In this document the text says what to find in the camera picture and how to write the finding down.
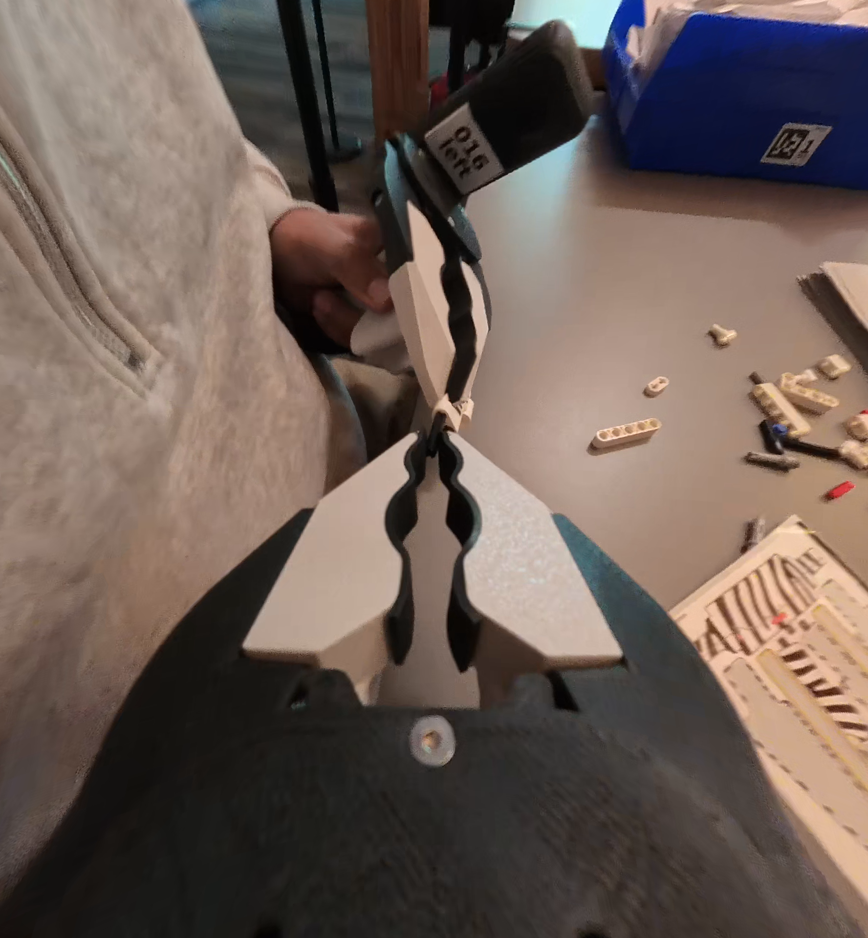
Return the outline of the zebra sticker sheet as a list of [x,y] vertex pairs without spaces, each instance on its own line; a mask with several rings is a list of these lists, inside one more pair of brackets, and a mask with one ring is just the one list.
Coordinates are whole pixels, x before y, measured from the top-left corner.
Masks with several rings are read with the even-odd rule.
[[868,936],[868,584],[792,516],[670,616]]

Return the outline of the brown wooden desk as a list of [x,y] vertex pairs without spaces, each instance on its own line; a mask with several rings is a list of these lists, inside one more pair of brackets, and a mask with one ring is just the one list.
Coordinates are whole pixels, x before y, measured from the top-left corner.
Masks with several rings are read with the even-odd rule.
[[416,128],[429,109],[428,1],[367,1],[375,143]]

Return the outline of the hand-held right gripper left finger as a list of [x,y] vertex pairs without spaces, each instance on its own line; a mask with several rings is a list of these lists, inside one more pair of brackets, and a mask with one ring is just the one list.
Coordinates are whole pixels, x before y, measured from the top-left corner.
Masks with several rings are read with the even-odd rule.
[[412,563],[427,444],[411,432],[312,510],[242,650],[346,675],[362,704],[412,646]]

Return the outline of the white lego connector assembly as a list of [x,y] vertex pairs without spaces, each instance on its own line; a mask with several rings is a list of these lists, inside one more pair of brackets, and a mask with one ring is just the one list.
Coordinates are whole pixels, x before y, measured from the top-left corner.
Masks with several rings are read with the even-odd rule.
[[444,395],[431,408],[431,429],[433,436],[442,432],[461,432],[473,420],[475,403],[471,397],[452,402]]

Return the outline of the thick white lego beam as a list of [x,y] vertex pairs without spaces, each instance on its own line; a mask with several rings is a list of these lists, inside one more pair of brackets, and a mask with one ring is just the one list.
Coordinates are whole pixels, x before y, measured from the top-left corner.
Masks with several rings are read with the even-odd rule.
[[811,433],[808,421],[774,384],[756,383],[750,395],[768,418],[787,428],[791,438],[803,438]]

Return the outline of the person's left hand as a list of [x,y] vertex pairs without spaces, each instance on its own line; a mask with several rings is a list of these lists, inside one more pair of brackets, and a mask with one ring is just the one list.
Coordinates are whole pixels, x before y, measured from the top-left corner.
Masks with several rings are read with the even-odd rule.
[[374,217],[296,208],[270,241],[276,310],[306,351],[349,351],[365,311],[393,310]]

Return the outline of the blue plastic bin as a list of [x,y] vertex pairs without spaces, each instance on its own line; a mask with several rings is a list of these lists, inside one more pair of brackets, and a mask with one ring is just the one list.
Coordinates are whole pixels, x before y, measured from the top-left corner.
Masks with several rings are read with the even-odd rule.
[[646,13],[622,2],[603,52],[629,168],[868,192],[868,23],[682,4],[644,62]]

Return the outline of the grey zip sweatshirt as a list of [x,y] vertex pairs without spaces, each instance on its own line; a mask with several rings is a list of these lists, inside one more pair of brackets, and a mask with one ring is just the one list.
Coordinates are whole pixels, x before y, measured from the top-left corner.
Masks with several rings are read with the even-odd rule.
[[0,902],[170,628],[322,492],[256,158],[184,2],[0,2]]

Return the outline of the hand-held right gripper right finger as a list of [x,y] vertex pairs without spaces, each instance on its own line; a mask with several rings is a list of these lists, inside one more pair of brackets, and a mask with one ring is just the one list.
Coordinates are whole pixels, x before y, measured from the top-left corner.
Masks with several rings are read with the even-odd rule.
[[552,511],[457,433],[440,435],[445,522],[459,545],[447,636],[480,705],[524,675],[606,668],[624,653]]

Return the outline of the lego instruction booklet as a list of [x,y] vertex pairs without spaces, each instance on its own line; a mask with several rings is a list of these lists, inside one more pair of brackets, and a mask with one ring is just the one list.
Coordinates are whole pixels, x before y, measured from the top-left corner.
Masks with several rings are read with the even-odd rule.
[[868,264],[826,262],[797,282],[868,376]]

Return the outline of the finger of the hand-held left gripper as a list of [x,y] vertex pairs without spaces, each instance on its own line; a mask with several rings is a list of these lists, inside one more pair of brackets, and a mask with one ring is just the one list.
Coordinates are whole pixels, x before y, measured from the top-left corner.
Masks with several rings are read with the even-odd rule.
[[444,250],[422,211],[414,204],[407,210],[412,258],[390,276],[394,311],[426,403],[433,411],[450,411],[447,384],[456,345],[441,281]]
[[451,403],[472,395],[477,369],[489,332],[488,291],[481,267],[460,253],[445,256],[441,291],[446,302],[443,390]]

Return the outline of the white lego beam with holes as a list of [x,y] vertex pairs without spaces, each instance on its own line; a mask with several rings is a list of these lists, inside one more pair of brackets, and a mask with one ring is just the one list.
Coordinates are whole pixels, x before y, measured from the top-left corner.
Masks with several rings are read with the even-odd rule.
[[638,445],[650,440],[661,429],[662,423],[655,417],[602,428],[593,436],[590,448],[603,451]]
[[812,386],[805,373],[783,372],[778,388],[792,406],[814,415],[828,413],[840,405],[837,397]]

